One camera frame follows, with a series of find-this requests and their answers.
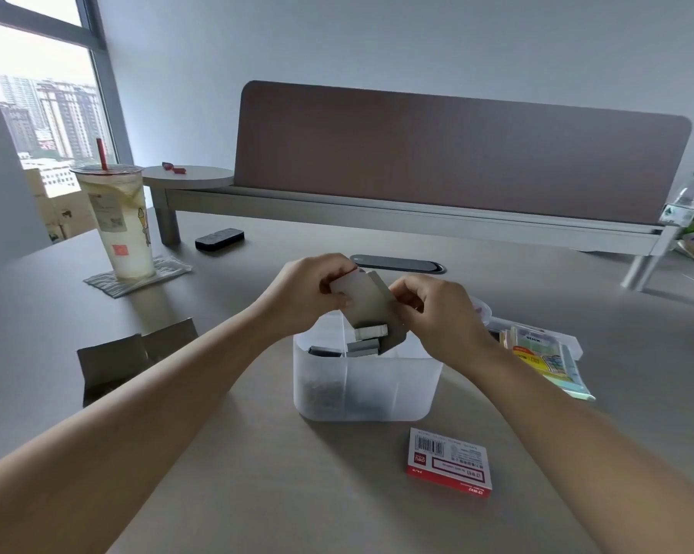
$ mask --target bottle label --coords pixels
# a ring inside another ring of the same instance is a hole
[[[694,209],[675,204],[666,204],[660,214],[662,225],[675,225],[677,227],[688,227],[694,218]]]
[[[119,199],[112,194],[89,193],[88,198],[93,206],[93,212],[98,220],[98,228],[110,233],[126,231],[124,214],[121,212]]]

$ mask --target staple refill box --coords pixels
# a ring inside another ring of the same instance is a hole
[[[490,495],[485,447],[411,428],[406,473],[477,496]]]
[[[293,402],[301,415],[317,422],[413,422],[426,416],[442,363],[426,353],[416,335],[407,333],[379,356],[309,353],[313,346],[345,351],[352,338],[354,330],[339,311],[294,337]]]

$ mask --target left hand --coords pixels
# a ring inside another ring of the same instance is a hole
[[[329,291],[329,282],[355,268],[338,252],[288,262],[252,309],[278,339],[305,332],[320,316],[349,305],[346,295]]]

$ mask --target clear plastic organizer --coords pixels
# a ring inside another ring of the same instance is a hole
[[[293,338],[293,402],[318,422],[413,422],[429,414],[442,363],[409,332],[380,356],[319,357],[313,345],[344,350],[353,329],[335,311]]]

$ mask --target red and white box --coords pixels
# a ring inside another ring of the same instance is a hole
[[[406,473],[481,497],[490,495],[485,447],[411,428]]]

